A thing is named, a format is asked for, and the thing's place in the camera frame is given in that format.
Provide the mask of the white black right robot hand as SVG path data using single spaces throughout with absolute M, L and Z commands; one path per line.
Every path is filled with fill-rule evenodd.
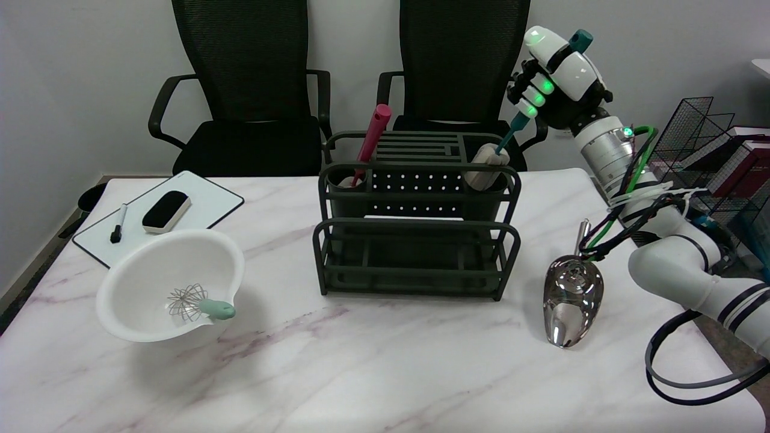
M 579 120 L 613 101 L 602 74 L 586 55 L 593 41 L 583 28 L 569 39 L 542 26 L 525 32 L 523 44 L 530 57 L 508 86 L 517 125 L 539 120 L 562 131 L 576 129 Z

